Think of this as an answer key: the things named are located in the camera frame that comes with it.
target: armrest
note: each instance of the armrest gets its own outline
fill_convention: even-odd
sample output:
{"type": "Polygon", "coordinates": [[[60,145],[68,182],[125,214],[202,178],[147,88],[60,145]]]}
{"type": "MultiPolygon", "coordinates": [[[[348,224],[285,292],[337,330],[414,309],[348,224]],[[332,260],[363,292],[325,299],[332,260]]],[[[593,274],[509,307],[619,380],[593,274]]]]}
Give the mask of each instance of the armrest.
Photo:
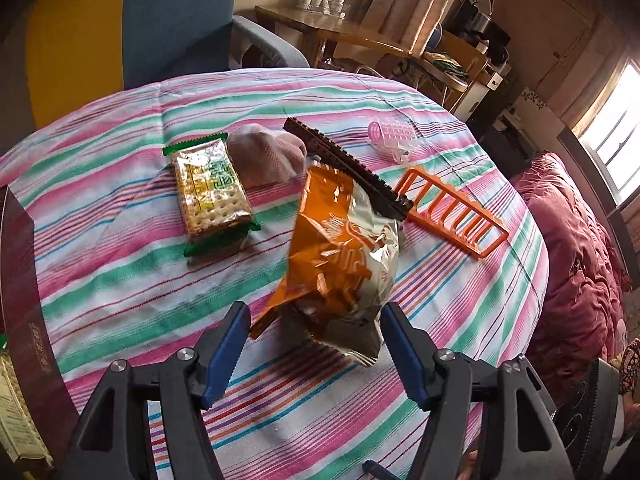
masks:
{"type": "Polygon", "coordinates": [[[309,68],[308,61],[298,49],[266,28],[242,16],[234,16],[232,23],[234,30],[251,40],[271,59],[274,66],[309,68]]]}

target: pink cloth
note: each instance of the pink cloth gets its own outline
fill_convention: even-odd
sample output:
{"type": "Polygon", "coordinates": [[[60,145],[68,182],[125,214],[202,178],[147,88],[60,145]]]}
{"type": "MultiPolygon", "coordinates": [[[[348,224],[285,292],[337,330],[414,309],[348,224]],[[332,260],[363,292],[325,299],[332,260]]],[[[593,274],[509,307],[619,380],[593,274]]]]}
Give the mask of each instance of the pink cloth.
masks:
{"type": "Polygon", "coordinates": [[[514,187],[549,254],[545,302],[527,357],[559,403],[594,358],[616,354],[626,273],[609,235],[555,153],[537,155],[514,187]]]}
{"type": "Polygon", "coordinates": [[[306,147],[287,132],[247,124],[229,134],[226,147],[245,189],[286,182],[305,171],[306,147]]]}

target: orange plastic basket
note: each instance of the orange plastic basket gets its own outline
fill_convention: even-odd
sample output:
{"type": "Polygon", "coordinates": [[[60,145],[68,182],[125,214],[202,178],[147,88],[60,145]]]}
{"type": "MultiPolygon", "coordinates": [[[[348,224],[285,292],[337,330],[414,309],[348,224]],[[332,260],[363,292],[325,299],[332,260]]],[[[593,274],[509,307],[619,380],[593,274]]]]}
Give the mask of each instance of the orange plastic basket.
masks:
{"type": "Polygon", "coordinates": [[[399,194],[407,194],[407,191],[409,191],[409,188],[418,177],[424,180],[424,185],[414,198],[414,207],[409,211],[409,220],[443,237],[475,258],[485,258],[509,237],[509,232],[505,229],[502,222],[490,211],[482,207],[478,202],[470,200],[466,194],[459,192],[449,184],[445,184],[437,176],[427,173],[422,168],[409,168],[400,179],[400,182],[398,182],[396,192],[399,194]],[[417,205],[433,186],[439,189],[440,192],[425,211],[418,213],[416,209],[417,205]],[[447,197],[450,197],[452,200],[438,217],[436,212],[438,204],[443,200],[448,202],[449,199],[447,197]],[[453,213],[456,207],[461,208],[462,211],[457,213],[457,216],[447,225],[447,218],[453,213]],[[459,227],[465,218],[468,218],[468,222],[465,223],[465,226],[459,227]],[[492,228],[498,229],[500,233],[487,248],[481,250],[478,243],[492,228]]]}

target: dark brown serrated bar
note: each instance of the dark brown serrated bar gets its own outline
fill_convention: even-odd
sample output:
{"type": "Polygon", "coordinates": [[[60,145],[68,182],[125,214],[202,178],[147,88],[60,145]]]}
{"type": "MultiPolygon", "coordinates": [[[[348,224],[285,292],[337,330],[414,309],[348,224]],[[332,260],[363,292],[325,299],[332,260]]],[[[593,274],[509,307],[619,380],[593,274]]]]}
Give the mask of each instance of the dark brown serrated bar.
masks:
{"type": "Polygon", "coordinates": [[[409,214],[414,203],[406,195],[396,193],[384,180],[318,130],[292,117],[285,121],[283,129],[305,143],[308,155],[319,155],[320,162],[343,171],[356,181],[369,195],[371,206],[377,213],[398,221],[403,221],[409,214]]]}

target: striped tablecloth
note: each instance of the striped tablecloth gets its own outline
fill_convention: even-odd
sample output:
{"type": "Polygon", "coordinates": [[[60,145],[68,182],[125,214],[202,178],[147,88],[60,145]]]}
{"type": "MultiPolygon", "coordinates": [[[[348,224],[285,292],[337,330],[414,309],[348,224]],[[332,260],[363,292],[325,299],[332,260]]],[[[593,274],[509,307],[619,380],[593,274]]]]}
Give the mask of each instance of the striped tablecloth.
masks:
{"type": "MultiPolygon", "coordinates": [[[[82,409],[116,357],[158,362],[196,342],[234,300],[255,316],[286,268],[303,177],[248,197],[262,224],[231,258],[190,264],[175,181],[162,147],[246,123],[295,116],[395,184],[404,168],[367,143],[371,120],[411,119],[428,142],[412,154],[497,214],[509,241],[476,261],[409,224],[392,299],[437,345],[492,364],[526,348],[542,307],[548,259],[523,201],[464,124],[397,82],[319,70],[193,75],[89,104],[0,160],[36,225],[42,309],[60,371],[82,409]]],[[[479,428],[470,414],[469,436],[479,428]]],[[[171,469],[150,405],[156,465],[171,469]]],[[[205,422],[228,480],[350,478],[374,459],[402,478],[425,415],[383,349],[372,368],[286,333],[248,341],[226,396],[205,422]]]]}

